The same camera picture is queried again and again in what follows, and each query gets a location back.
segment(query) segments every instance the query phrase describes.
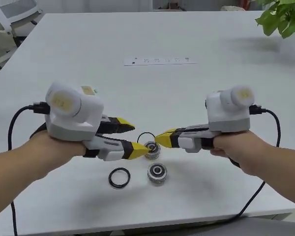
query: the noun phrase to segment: bearing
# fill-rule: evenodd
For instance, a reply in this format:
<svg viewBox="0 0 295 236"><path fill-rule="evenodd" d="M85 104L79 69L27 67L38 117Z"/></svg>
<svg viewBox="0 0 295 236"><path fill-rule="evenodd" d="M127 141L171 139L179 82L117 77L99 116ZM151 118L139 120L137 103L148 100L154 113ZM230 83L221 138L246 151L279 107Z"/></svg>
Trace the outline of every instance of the bearing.
<svg viewBox="0 0 295 236"><path fill-rule="evenodd" d="M161 146L157 144L156 142L149 141L146 144L144 144L150 151L145 154L145 157L149 160L156 160L160 153L161 153Z"/></svg>
<svg viewBox="0 0 295 236"><path fill-rule="evenodd" d="M152 183L161 185L166 180L167 169L160 163L154 163L148 167L147 177Z"/></svg>

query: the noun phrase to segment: black rubber ring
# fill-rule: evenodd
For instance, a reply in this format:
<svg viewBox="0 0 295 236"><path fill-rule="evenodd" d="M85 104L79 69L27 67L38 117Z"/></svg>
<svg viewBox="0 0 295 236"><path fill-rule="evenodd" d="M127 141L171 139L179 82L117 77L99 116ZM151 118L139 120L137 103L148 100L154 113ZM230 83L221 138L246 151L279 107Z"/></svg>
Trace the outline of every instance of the black rubber ring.
<svg viewBox="0 0 295 236"><path fill-rule="evenodd" d="M127 174L128 179L127 179L126 183L123 183L123 184L115 184L112 181L112 176L117 171L124 171ZM124 168L124 167L119 167L119 168L116 168L116 169L114 169L113 171L110 172L109 177L108 177L108 181L109 181L109 184L112 187L114 187L114 188L124 188L129 183L130 178L131 178L130 172L126 168Z"/></svg>

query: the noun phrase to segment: wrist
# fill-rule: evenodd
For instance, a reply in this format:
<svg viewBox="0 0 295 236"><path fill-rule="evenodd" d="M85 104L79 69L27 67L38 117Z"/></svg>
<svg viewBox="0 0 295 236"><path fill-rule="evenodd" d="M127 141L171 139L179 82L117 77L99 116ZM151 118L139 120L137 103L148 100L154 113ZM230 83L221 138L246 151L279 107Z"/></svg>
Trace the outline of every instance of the wrist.
<svg viewBox="0 0 295 236"><path fill-rule="evenodd" d="M267 144L261 150L260 156L256 163L255 176L264 179L264 175L266 175L273 166L272 158L275 156L277 149L278 147Z"/></svg>

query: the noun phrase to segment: electrical outlet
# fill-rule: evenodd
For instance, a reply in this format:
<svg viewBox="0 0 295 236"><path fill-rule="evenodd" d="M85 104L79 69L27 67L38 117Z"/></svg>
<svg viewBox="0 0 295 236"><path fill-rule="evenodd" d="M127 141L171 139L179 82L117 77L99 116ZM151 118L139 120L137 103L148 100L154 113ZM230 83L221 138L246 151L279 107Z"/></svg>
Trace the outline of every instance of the electrical outlet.
<svg viewBox="0 0 295 236"><path fill-rule="evenodd" d="M126 58L123 65L179 65L179 64L197 64L190 58Z"/></svg>

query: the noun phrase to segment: hand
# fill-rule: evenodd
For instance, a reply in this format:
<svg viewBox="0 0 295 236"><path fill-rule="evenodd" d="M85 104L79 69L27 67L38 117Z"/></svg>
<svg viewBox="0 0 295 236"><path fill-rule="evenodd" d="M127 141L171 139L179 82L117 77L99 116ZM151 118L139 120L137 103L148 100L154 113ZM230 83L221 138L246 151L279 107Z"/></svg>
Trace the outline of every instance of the hand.
<svg viewBox="0 0 295 236"><path fill-rule="evenodd" d="M225 134L214 138L214 156L230 157L240 164L241 169L249 174L256 175L261 158L273 146L264 142L253 132Z"/></svg>
<svg viewBox="0 0 295 236"><path fill-rule="evenodd" d="M35 134L19 148L26 153L32 153L39 163L37 179L45 177L50 171L66 164L74 156L83 156L86 152L81 142L66 142L51 138L47 131Z"/></svg>

